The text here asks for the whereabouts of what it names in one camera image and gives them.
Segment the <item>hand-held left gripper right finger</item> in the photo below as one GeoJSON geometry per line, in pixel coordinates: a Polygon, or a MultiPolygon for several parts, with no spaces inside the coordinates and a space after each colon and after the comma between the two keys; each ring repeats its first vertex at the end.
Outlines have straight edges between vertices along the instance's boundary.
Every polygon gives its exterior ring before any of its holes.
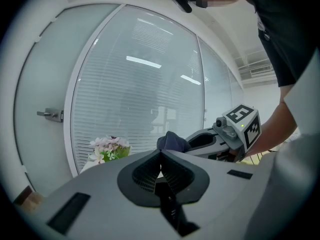
{"type": "Polygon", "coordinates": [[[200,158],[173,150],[159,154],[174,196],[161,210],[160,240],[249,240],[253,215],[270,177],[270,156],[258,165],[200,158]]]}

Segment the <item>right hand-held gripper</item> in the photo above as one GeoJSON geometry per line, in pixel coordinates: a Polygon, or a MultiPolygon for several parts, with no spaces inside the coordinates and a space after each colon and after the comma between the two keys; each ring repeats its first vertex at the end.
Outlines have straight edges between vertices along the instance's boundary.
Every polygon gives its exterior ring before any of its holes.
{"type": "Polygon", "coordinates": [[[187,137],[191,149],[185,154],[207,159],[211,155],[232,150],[236,152],[233,160],[242,161],[261,133],[258,110],[239,104],[218,117],[211,128],[198,130],[187,137]],[[217,135],[225,143],[216,143],[217,135]]]}

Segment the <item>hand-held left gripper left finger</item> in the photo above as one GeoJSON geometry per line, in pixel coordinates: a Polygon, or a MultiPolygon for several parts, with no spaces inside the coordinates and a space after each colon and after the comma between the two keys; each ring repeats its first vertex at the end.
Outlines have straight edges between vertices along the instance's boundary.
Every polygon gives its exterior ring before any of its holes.
{"type": "Polygon", "coordinates": [[[45,240],[179,240],[159,208],[135,205],[118,187],[120,170],[151,153],[136,153],[87,169],[45,198],[35,212],[21,208],[18,212],[45,240]],[[60,234],[47,222],[75,193],[90,198],[66,234],[60,234]]]}

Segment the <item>dark blue cloth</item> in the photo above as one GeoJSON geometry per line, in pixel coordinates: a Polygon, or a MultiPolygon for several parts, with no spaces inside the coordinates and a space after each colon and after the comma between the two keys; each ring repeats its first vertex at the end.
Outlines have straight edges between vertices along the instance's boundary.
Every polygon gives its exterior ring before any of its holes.
{"type": "Polygon", "coordinates": [[[184,138],[179,137],[172,131],[168,131],[165,136],[162,136],[157,140],[156,148],[158,150],[173,150],[184,153],[192,147],[184,138]]]}

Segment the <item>person's right forearm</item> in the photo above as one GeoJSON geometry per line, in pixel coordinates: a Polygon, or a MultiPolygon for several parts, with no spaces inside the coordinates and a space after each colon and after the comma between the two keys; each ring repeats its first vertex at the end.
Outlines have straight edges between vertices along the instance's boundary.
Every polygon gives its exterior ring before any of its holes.
{"type": "Polygon", "coordinates": [[[281,97],[271,117],[261,126],[261,135],[246,156],[268,151],[287,140],[297,124],[284,99],[281,97]]]}

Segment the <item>person's right hand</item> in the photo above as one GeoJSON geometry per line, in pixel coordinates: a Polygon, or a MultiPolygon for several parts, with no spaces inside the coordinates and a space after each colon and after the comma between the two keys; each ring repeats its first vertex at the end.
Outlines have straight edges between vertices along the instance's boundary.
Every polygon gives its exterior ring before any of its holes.
{"type": "Polygon", "coordinates": [[[216,160],[235,163],[237,161],[238,153],[239,152],[237,150],[228,150],[228,151],[220,152],[216,155],[216,160]]]}

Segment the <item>pink flowers in pot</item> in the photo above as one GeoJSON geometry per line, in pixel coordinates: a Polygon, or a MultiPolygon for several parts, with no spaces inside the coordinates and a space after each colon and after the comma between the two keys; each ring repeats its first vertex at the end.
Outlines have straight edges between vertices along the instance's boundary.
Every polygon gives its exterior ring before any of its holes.
{"type": "Polygon", "coordinates": [[[93,154],[88,155],[88,160],[96,165],[127,157],[131,152],[129,142],[122,137],[97,137],[90,142],[90,146],[93,147],[93,154]]]}

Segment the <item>white venetian blinds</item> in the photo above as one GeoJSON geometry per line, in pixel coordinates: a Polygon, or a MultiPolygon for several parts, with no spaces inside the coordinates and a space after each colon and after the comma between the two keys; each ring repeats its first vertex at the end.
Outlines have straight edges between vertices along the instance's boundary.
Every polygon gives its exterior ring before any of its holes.
{"type": "Polygon", "coordinates": [[[105,25],[78,75],[71,140],[81,171],[90,142],[122,137],[131,154],[156,148],[171,131],[203,128],[203,71],[194,33],[160,14],[124,6],[105,25]]]}

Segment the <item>ceiling air vent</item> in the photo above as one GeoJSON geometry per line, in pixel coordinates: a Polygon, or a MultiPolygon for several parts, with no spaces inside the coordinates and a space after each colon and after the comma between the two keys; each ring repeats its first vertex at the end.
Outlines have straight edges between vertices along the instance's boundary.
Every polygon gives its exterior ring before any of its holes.
{"type": "Polygon", "coordinates": [[[260,66],[260,67],[250,69],[249,71],[250,71],[250,75],[252,78],[261,77],[261,76],[266,76],[266,75],[272,74],[273,67],[269,64],[269,65],[260,66]]]}

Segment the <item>frosted glass door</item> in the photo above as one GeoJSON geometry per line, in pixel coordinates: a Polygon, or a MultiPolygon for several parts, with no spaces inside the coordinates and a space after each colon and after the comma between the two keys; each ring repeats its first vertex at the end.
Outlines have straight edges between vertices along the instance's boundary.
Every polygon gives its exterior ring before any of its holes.
{"type": "Polygon", "coordinates": [[[63,110],[72,71],[96,28],[115,4],[91,4],[62,11],[40,35],[20,73],[14,104],[17,149],[33,189],[49,196],[72,179],[64,125],[41,116],[63,110]]]}

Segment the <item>person's black shirt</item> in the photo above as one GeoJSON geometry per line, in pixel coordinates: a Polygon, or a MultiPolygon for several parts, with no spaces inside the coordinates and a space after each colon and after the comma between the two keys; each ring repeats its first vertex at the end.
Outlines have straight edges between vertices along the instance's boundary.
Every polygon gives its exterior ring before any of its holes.
{"type": "Polygon", "coordinates": [[[258,37],[279,87],[294,85],[311,60],[318,38],[312,5],[296,0],[247,0],[257,16],[258,37]]]}

